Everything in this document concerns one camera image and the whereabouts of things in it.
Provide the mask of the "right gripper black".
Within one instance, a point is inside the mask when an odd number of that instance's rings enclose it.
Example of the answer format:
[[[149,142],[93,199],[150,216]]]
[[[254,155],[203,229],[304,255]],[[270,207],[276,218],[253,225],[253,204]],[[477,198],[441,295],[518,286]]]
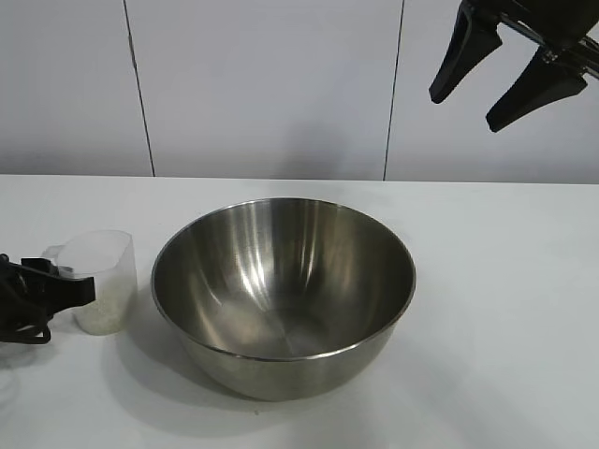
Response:
[[[502,46],[505,24],[539,48],[508,91],[486,115],[496,133],[550,103],[587,87],[583,73],[598,77],[598,43],[589,32],[598,23],[596,1],[462,1],[446,55],[429,88],[442,103],[480,62]]]

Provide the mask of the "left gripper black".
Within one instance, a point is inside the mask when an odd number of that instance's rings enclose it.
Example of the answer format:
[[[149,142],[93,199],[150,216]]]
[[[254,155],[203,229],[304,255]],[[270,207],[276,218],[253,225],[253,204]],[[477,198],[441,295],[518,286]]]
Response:
[[[25,279],[46,281],[46,305]],[[1,329],[29,330],[45,327],[48,314],[83,307],[96,300],[93,277],[68,279],[51,260],[21,259],[21,271],[1,254]]]

